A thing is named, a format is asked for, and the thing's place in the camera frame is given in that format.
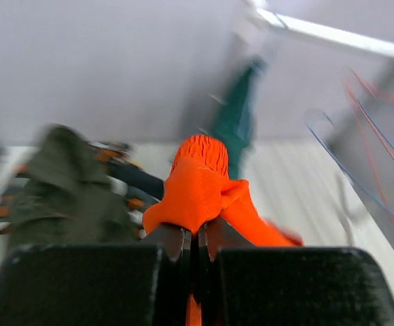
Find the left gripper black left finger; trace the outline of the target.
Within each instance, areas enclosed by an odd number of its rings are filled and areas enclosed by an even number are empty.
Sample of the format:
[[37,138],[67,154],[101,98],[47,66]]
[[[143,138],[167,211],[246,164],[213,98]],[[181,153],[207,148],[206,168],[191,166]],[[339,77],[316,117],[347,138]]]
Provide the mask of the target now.
[[0,266],[0,325],[184,325],[192,235],[135,244],[25,245]]

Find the teal shorts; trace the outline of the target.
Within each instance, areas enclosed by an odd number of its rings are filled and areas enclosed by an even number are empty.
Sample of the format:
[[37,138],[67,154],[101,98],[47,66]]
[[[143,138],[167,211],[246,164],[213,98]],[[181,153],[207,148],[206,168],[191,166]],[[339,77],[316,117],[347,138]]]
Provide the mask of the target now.
[[242,69],[228,88],[209,130],[226,146],[228,174],[234,180],[240,179],[243,158],[253,140],[255,83],[265,68],[263,60],[254,58]]

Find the dark navy shorts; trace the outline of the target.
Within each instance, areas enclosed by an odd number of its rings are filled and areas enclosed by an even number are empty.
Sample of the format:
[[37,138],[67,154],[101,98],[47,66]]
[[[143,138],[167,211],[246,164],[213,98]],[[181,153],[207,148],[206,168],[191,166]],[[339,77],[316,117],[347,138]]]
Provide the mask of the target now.
[[135,187],[161,200],[164,197],[164,181],[146,173],[138,166],[125,163],[109,162],[107,164],[109,175],[125,182],[128,186]]

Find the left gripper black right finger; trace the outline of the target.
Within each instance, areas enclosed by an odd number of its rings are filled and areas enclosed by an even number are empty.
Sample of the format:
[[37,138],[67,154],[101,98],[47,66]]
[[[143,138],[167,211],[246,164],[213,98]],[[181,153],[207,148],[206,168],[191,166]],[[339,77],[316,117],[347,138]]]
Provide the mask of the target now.
[[394,325],[380,266],[355,247],[255,247],[223,219],[198,231],[204,325]]

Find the blue wire hanger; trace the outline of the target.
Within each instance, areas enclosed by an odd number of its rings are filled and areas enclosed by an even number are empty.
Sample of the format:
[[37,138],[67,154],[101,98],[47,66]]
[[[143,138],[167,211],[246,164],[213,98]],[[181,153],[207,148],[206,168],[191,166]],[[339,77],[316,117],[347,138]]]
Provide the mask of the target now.
[[372,184],[372,175],[367,171],[366,157],[362,152],[361,139],[355,126],[354,117],[349,124],[328,115],[322,110],[309,111],[305,118],[306,125],[313,137],[334,159],[340,170],[346,175],[367,211],[377,222],[394,231],[394,222],[389,213],[377,201],[365,193],[361,181]]

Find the orange camouflage pattern shorts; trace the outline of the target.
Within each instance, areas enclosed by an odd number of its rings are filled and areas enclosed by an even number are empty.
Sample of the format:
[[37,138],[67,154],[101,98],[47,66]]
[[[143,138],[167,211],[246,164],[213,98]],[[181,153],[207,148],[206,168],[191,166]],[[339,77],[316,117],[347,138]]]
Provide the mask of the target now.
[[[133,148],[132,145],[128,143],[90,141],[88,144],[90,149],[94,152],[96,160],[101,164],[108,164],[109,162],[117,162],[120,164],[131,163],[142,169],[130,159]],[[0,235],[12,231],[12,222],[8,217],[10,207],[14,198],[21,193],[24,185],[29,180],[28,171],[27,162],[15,165],[11,177],[0,195]],[[113,179],[114,185],[124,185],[124,200],[128,209],[143,213],[149,206],[159,201],[144,191],[128,186],[125,182],[110,176],[109,171],[107,175]]]

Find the olive green shorts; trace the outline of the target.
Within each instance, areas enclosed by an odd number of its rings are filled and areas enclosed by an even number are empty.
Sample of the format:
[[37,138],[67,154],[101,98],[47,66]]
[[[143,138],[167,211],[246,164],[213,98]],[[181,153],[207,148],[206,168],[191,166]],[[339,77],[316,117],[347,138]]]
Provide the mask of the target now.
[[129,244],[138,241],[121,195],[88,142],[66,126],[47,131],[12,200],[8,249],[20,245]]

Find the pink hanger of camouflage shorts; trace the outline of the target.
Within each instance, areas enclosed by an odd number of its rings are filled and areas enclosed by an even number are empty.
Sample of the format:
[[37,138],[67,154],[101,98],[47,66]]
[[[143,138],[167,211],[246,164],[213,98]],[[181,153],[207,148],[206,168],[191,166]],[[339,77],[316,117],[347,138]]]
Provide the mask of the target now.
[[372,175],[371,185],[365,181],[359,184],[394,222],[394,95],[353,71],[344,81],[344,90],[353,108],[367,171]]

